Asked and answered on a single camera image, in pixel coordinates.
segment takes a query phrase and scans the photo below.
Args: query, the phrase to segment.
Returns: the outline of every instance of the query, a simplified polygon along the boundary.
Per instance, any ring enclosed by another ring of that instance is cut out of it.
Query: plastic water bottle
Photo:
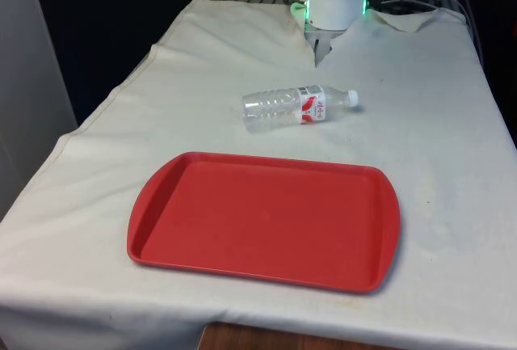
[[[286,125],[337,120],[359,105],[357,91],[329,86],[307,86],[261,91],[242,98],[244,122],[251,132]]]

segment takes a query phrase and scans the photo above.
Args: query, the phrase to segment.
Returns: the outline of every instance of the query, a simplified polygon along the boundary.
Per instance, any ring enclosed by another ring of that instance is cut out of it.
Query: plastic tray
[[[144,186],[128,253],[140,264],[367,293],[397,248],[400,214],[371,167],[182,154]]]

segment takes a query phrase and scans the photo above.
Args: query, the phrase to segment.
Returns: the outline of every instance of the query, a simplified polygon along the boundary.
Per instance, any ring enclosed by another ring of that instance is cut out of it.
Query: bottle cap
[[[359,95],[355,90],[348,91],[348,106],[350,108],[355,108],[359,105]]]

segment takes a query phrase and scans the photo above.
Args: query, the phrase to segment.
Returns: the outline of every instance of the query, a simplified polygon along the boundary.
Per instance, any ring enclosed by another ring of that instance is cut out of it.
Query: red and white label
[[[301,101],[301,122],[324,121],[326,117],[325,93],[319,86],[300,87],[298,89]]]

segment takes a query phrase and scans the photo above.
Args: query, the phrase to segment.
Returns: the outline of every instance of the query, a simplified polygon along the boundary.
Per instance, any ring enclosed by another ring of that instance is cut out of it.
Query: table
[[[353,344],[342,340],[224,323],[207,325],[198,346],[198,350],[247,350],[251,348],[257,350],[396,350],[371,344]]]
[[[362,111],[246,131],[243,95],[318,83],[356,89]],[[380,168],[402,222],[383,287],[357,296],[133,263],[137,194],[189,150]],[[195,0],[0,224],[0,336],[10,350],[194,349],[222,321],[396,348],[517,348],[516,156],[458,18],[405,33],[366,15],[314,68],[286,6]]]

